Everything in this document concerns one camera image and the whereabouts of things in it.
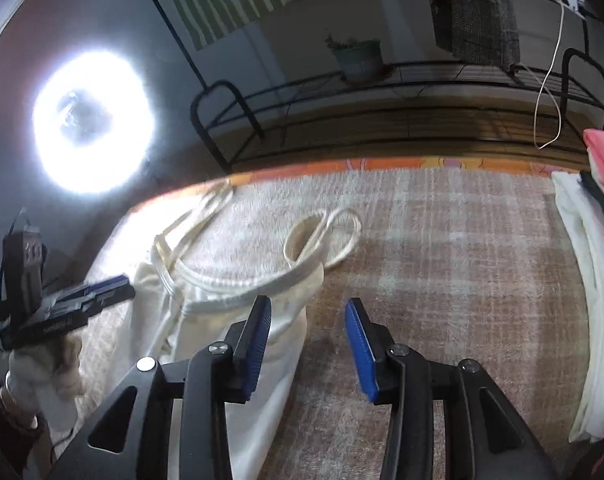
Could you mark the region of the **left hand in white glove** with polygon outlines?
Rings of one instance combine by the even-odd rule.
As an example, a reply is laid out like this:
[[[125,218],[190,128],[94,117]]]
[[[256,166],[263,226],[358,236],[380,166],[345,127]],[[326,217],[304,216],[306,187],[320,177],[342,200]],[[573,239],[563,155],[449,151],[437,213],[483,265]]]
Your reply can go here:
[[[8,358],[5,389],[25,413],[40,412],[36,389],[52,387],[61,400],[74,400],[85,392],[80,373],[82,338],[67,334],[39,346],[12,350]]]

